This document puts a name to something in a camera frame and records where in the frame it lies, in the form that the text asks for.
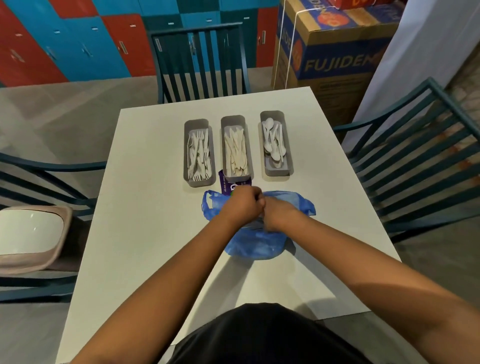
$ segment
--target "person's right arm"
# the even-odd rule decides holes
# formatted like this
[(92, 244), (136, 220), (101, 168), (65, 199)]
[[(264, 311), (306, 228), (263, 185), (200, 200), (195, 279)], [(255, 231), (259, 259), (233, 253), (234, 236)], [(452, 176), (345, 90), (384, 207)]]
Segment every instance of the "person's right arm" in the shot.
[(265, 227), (305, 249), (432, 364), (480, 363), (480, 312), (387, 254), (266, 198)]

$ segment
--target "white table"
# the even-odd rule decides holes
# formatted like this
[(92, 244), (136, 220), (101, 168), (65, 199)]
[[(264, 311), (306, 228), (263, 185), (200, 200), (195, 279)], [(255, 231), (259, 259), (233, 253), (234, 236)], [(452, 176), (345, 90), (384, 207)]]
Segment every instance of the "white table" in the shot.
[[(294, 173), (265, 176), (260, 112), (285, 114)], [(120, 112), (108, 165), (57, 363), (70, 361), (114, 310), (186, 244), (207, 220), (204, 191), (183, 180), (183, 124), (206, 118), (221, 169), (220, 119), (245, 117), (253, 184), (295, 191), (316, 207), (315, 219), (399, 260), (381, 222), (309, 87), (155, 105)], [(252, 265), (223, 253), (174, 344), (244, 303), (279, 303), (310, 318), (368, 311), (346, 286), (303, 249)]]

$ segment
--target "blue plastic bag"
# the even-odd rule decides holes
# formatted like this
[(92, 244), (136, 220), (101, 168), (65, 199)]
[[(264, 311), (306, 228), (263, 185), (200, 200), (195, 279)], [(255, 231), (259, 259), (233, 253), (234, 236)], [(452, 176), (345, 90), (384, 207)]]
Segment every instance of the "blue plastic bag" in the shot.
[[(315, 215), (315, 206), (296, 192), (268, 191), (265, 196), (276, 197), (279, 200), (290, 202), (307, 216)], [(212, 199), (212, 208), (208, 206), (207, 197)], [(202, 201), (202, 211), (210, 221), (218, 215), (222, 206), (230, 198), (215, 191), (206, 191)], [(271, 259), (280, 255), (285, 247), (287, 236), (281, 232), (267, 232), (263, 229), (263, 221), (258, 219), (242, 227), (230, 240), (225, 248), (228, 255), (237, 255), (245, 258), (261, 260)]]

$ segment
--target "person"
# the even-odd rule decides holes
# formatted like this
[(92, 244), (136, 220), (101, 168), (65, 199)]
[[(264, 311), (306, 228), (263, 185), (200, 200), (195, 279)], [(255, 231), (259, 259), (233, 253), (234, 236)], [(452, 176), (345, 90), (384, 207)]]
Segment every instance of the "person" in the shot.
[[(427, 277), (293, 205), (239, 186), (190, 242), (101, 326), (72, 364), (157, 363), (232, 236), (263, 216), (319, 260), (430, 363), (480, 363), (480, 313)], [(327, 328), (278, 304), (247, 304), (184, 338), (169, 363), (370, 363)]]

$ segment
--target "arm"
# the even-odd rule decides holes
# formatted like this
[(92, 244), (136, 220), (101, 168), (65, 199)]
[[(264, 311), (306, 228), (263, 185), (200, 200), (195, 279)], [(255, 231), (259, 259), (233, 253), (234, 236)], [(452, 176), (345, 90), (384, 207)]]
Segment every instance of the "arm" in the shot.
[(227, 243), (241, 226), (260, 215), (264, 204), (258, 187), (237, 187), (220, 214), (120, 305), (72, 364), (158, 361)]
[(266, 197), (267, 229), (282, 231), (334, 273), (430, 363), (480, 363), (480, 313), (424, 275)]

